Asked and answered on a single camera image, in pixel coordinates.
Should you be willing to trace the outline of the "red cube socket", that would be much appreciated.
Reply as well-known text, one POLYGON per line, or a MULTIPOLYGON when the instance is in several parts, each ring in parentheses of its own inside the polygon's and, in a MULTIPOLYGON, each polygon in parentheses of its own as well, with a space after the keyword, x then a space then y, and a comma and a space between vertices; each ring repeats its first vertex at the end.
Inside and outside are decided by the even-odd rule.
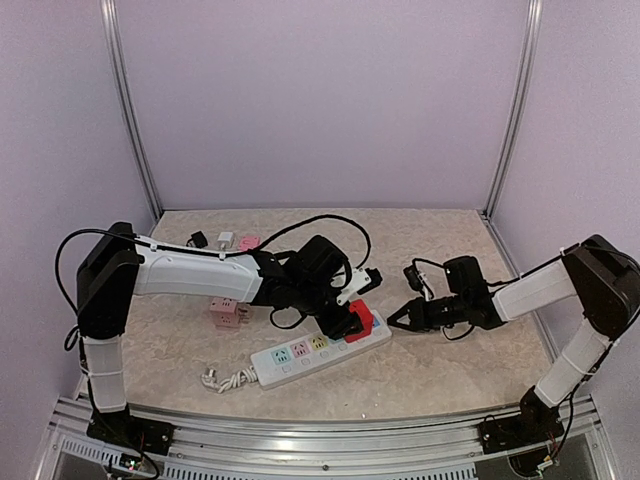
POLYGON ((360 339, 366 338, 371 334, 374 324, 374 315, 366 303, 361 299, 351 302, 349 305, 349 311, 357 317, 361 326, 358 332, 351 333, 344 337, 345 341, 348 344, 351 344, 360 339))

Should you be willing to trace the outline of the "pink folding extension socket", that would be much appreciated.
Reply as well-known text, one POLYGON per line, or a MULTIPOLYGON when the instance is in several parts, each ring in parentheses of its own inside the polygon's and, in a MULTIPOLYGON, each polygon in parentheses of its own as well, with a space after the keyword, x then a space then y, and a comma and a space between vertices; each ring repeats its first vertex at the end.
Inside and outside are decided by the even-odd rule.
POLYGON ((257 248, 261 244, 259 236, 243 236, 238 242, 238 250, 246 252, 257 248))

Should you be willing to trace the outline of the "white power strip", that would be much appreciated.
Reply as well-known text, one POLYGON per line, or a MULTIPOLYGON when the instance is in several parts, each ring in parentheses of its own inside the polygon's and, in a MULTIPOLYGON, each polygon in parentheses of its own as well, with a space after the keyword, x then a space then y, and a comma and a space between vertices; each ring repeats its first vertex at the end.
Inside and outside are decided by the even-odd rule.
POLYGON ((377 311, 373 312, 373 328, 368 336, 348 343, 330 340, 320 332, 307 334, 250 356, 257 382, 273 389, 343 363, 379 347, 392 338, 392 332, 377 311))

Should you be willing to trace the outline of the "pink cube socket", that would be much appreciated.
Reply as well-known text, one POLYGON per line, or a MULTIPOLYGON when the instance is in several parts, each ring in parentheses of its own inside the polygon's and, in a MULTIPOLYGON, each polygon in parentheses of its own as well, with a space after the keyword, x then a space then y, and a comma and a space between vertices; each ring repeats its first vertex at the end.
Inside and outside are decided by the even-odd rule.
POLYGON ((251 308, 247 304, 222 297, 214 297, 211 300, 209 312, 214 325, 225 329, 240 328, 252 316, 251 308))

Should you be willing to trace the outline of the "white usb charger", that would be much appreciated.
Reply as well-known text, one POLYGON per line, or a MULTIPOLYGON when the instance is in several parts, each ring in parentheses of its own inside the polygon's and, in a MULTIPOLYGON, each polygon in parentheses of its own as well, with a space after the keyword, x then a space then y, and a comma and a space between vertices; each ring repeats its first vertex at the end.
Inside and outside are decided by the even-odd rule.
POLYGON ((235 234, 233 232, 231 231, 221 232, 218 235, 217 241, 216 241, 217 249, 220 251, 229 250, 233 246, 234 240, 235 240, 235 234))

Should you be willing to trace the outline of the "black power adapter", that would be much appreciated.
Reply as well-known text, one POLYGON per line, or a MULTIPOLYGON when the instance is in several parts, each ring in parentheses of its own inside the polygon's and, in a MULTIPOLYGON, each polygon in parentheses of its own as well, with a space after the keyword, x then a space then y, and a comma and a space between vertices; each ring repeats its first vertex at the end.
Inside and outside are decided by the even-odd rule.
POLYGON ((186 246, 190 248, 203 249, 208 246, 208 240, 202 231, 191 234, 186 242, 186 246))

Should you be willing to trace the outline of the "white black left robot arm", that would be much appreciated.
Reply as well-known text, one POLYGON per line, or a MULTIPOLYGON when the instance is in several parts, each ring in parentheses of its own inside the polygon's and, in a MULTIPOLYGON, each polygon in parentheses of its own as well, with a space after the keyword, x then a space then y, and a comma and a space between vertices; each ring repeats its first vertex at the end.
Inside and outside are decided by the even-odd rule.
POLYGON ((126 399, 121 350, 133 297, 221 297, 273 311, 294 309, 302 319, 313 318, 325 336, 340 340, 365 328, 363 314, 350 306, 353 298, 382 282, 378 270, 352 264, 321 235, 298 250, 269 252, 273 240, 267 238, 247 251, 225 253, 163 243, 117 222, 107 230, 77 230, 62 242, 84 234, 99 241, 77 269, 76 294, 62 296, 76 317, 72 335, 87 366, 93 413, 121 445, 140 434, 126 399))

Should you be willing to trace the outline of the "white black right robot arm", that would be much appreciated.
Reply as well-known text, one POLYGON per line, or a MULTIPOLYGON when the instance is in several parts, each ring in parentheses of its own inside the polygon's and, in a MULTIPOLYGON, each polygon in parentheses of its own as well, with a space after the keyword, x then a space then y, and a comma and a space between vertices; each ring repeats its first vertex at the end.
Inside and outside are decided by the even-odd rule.
POLYGON ((639 317, 639 263, 603 236, 593 235, 510 281, 490 283, 473 256, 440 264, 449 295, 430 292, 408 301, 387 320, 414 333, 459 323, 492 330, 567 299, 581 305, 582 323, 549 371, 520 401, 511 426, 523 444, 535 442, 557 418, 559 405, 598 370, 639 317))

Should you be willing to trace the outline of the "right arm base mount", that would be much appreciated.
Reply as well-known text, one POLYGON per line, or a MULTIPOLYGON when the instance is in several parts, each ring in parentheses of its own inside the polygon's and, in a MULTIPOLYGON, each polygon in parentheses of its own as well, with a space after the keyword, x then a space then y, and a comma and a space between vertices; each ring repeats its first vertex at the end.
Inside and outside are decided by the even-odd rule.
POLYGON ((527 426, 520 415, 495 418, 487 415, 478 425, 484 454, 493 454, 559 439, 564 434, 560 420, 546 426, 527 426))

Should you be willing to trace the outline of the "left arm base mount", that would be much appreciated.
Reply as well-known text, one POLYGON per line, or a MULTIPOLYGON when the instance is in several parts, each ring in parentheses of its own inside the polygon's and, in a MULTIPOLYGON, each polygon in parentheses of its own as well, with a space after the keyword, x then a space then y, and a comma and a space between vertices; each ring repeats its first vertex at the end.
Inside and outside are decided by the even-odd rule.
POLYGON ((105 418, 93 416, 87 435, 113 445, 167 456, 173 442, 175 426, 168 422, 129 416, 105 418))

